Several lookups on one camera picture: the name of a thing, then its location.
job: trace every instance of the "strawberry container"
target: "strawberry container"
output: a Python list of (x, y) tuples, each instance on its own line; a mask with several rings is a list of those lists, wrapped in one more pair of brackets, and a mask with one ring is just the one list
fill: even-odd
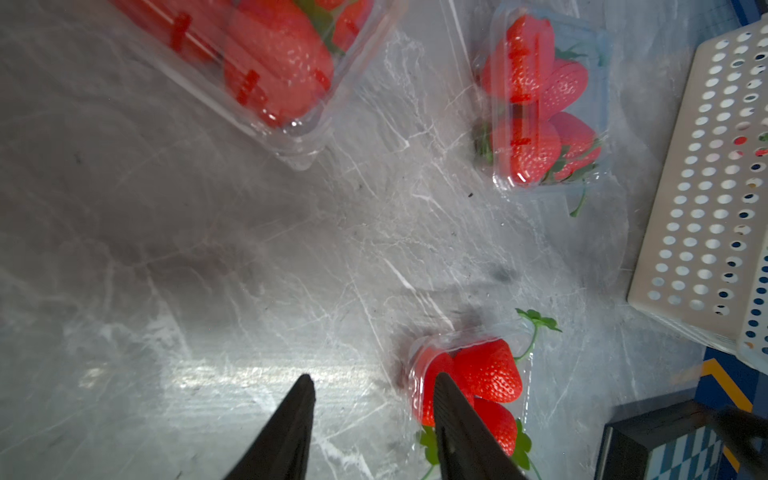
[(297, 170), (406, 0), (84, 0), (113, 32)]
[(609, 173), (605, 31), (502, 3), (473, 62), (483, 118), (478, 161), (507, 193), (581, 189)]
[[(408, 398), (415, 418), (421, 420), (424, 414), (425, 381), (428, 368), (439, 362), (439, 356), (448, 353), (456, 357), (462, 350), (470, 347), (489, 344), (496, 340), (504, 340), (513, 356), (522, 356), (533, 340), (533, 328), (529, 323), (514, 321), (492, 326), (480, 326), (460, 332), (443, 333), (427, 336), (416, 340), (409, 351), (406, 372), (408, 375)], [(513, 402), (503, 402), (516, 419), (524, 420), (528, 407), (528, 389), (531, 383), (531, 356), (526, 355), (515, 361), (521, 379), (521, 391)], [(464, 391), (463, 380), (452, 375), (459, 387)]]

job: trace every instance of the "strawberry leaf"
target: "strawberry leaf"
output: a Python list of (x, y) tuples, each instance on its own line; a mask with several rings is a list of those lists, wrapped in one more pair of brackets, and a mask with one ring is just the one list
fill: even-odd
[(432, 427), (424, 427), (424, 431), (419, 436), (419, 443), (424, 445), (424, 456), (430, 465), (439, 465), (440, 460), (437, 456), (437, 435)]
[(317, 5), (315, 0), (293, 0), (293, 3), (301, 8), (302, 12), (310, 19), (312, 26), (317, 31), (317, 34), (320, 35), (328, 51), (333, 55), (344, 55), (344, 50), (333, 43), (333, 31), (336, 29), (336, 25), (333, 23), (333, 15)]

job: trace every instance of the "red strawberry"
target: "red strawberry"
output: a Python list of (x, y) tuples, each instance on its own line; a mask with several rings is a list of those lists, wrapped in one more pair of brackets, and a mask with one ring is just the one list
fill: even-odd
[(336, 21), (336, 30), (333, 31), (332, 42), (344, 51), (349, 50), (355, 43), (355, 38), (362, 30), (362, 26), (368, 20), (373, 8), (372, 0), (357, 0), (349, 7), (344, 8)]
[(493, 131), (491, 145), (499, 161), (509, 165), (512, 182), (537, 184), (560, 157), (558, 132), (546, 121), (512, 118), (511, 123), (511, 127), (502, 124)]
[(492, 402), (514, 402), (523, 382), (509, 345), (502, 339), (461, 350), (453, 359), (456, 371), (472, 393)]
[(546, 120), (565, 110), (587, 90), (588, 83), (589, 73), (582, 64), (560, 58), (555, 60), (552, 75), (541, 93), (538, 117)]
[(475, 404), (475, 397), (470, 392), (466, 380), (456, 372), (453, 359), (448, 353), (441, 353), (432, 360), (424, 374), (422, 425), (435, 426), (435, 380), (440, 372), (446, 372), (451, 376), (458, 388), (464, 393), (464, 396), (467, 397), (469, 405), (474, 406)]
[(486, 61), (480, 85), (494, 97), (529, 104), (541, 95), (553, 64), (554, 30), (549, 20), (523, 15)]
[(515, 451), (515, 442), (518, 439), (518, 426), (515, 417), (496, 402), (475, 399), (475, 411), (485, 423), (496, 442), (502, 447), (507, 456)]
[(112, 0), (133, 23), (184, 60), (217, 57), (234, 7), (230, 0)]
[(333, 10), (344, 3), (344, 0), (315, 0), (315, 4), (320, 8), (324, 8), (328, 11)]
[(291, 0), (242, 0), (229, 24), (224, 80), (269, 126), (312, 110), (331, 88), (333, 60)]
[(567, 112), (552, 115), (549, 123), (558, 131), (563, 148), (565, 167), (554, 175), (555, 180), (564, 180), (576, 170), (586, 167), (600, 157), (600, 141), (594, 130)]

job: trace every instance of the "blue checkered pattern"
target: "blue checkered pattern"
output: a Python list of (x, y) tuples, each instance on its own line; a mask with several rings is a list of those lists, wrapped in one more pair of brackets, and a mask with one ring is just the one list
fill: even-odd
[(714, 480), (723, 442), (710, 427), (701, 427), (656, 447), (648, 459), (645, 480)]

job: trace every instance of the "yellow stripe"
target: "yellow stripe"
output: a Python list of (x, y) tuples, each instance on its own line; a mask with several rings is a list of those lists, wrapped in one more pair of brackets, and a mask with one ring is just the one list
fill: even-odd
[(742, 393), (739, 386), (726, 373), (723, 367), (715, 359), (709, 359), (701, 366), (701, 376), (712, 375), (720, 384), (731, 402), (745, 412), (752, 412), (752, 402)]
[(733, 456), (733, 452), (731, 452), (728, 447), (723, 447), (723, 455), (725, 455), (725, 458), (728, 458), (728, 462), (730, 462), (733, 469), (736, 470), (736, 473), (739, 473), (739, 461)]

